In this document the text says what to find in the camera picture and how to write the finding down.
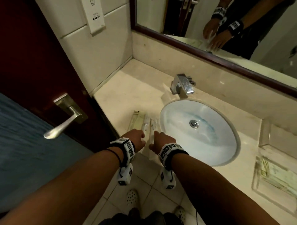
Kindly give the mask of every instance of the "soap dish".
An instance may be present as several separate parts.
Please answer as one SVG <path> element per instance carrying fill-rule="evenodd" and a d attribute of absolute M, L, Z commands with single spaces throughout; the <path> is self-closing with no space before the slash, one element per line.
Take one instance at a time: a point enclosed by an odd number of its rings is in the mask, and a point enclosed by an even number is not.
<path fill-rule="evenodd" d="M 269 145 L 259 153 L 253 191 L 297 218 L 297 160 Z"/>

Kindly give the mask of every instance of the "shoe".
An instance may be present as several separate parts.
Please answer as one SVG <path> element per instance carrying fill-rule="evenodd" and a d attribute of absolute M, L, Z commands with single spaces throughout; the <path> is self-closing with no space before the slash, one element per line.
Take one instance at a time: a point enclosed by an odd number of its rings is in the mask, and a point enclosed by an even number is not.
<path fill-rule="evenodd" d="M 131 209 L 136 208 L 141 214 L 140 199 L 137 190 L 132 189 L 127 193 L 127 212 L 129 213 Z"/>
<path fill-rule="evenodd" d="M 174 211 L 174 215 L 176 215 L 183 224 L 185 224 L 186 222 L 186 211 L 183 207 L 178 206 L 175 211 Z"/>

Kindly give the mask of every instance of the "mirror frame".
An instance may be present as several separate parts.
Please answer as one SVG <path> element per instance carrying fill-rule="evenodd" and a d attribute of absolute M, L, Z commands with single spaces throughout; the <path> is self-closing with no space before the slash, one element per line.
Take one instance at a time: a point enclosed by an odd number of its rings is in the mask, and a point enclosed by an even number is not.
<path fill-rule="evenodd" d="M 174 38 L 160 34 L 154 30 L 151 30 L 147 27 L 144 27 L 144 26 L 138 24 L 137 23 L 137 10 L 136 10 L 137 9 L 137 7 L 136 7 L 137 0 L 129 0 L 129 1 L 130 1 L 130 19 L 131 19 L 131 29 L 132 30 L 137 31 L 142 34 L 145 34 L 145 35 L 152 37 L 156 40 L 159 40 L 159 41 L 169 44 L 173 47 L 176 47 L 180 50 L 183 50 L 187 53 L 190 53 L 194 56 L 197 56 L 199 58 L 202 58 L 204 60 L 212 62 L 216 65 L 222 66 L 224 68 L 227 68 L 228 70 L 236 72 L 236 73 L 238 73 L 244 77 L 247 77 L 253 81 L 259 82 L 260 84 L 263 84 L 263 85 L 268 86 L 272 89 L 275 89 L 275 90 L 285 93 L 289 96 L 297 98 L 297 89 L 296 88 L 293 88 L 289 85 L 283 84 L 277 80 L 271 79 L 271 78 L 266 77 L 262 74 L 259 74 L 252 70 L 249 70 L 249 69 L 246 69 L 240 65 L 232 63 L 228 60 L 225 60 L 225 59 L 215 56 L 213 54 L 207 53 L 206 51 L 200 50 L 200 49 L 195 48 L 191 45 L 185 44 L 185 43 L 178 41 Z"/>

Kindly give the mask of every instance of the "sink drain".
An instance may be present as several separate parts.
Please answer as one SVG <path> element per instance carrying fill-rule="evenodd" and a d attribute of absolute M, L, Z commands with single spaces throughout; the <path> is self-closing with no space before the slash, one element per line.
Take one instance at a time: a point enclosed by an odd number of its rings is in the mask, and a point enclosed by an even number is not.
<path fill-rule="evenodd" d="M 199 127 L 199 123 L 196 120 L 191 120 L 190 126 L 193 128 L 197 128 L 197 127 Z"/>

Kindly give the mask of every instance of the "mirror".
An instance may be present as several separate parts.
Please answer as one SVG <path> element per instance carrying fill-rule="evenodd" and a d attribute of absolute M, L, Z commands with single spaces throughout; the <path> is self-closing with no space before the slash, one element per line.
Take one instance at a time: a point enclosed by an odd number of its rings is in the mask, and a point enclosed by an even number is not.
<path fill-rule="evenodd" d="M 137 0 L 137 23 L 297 88 L 296 0 Z"/>

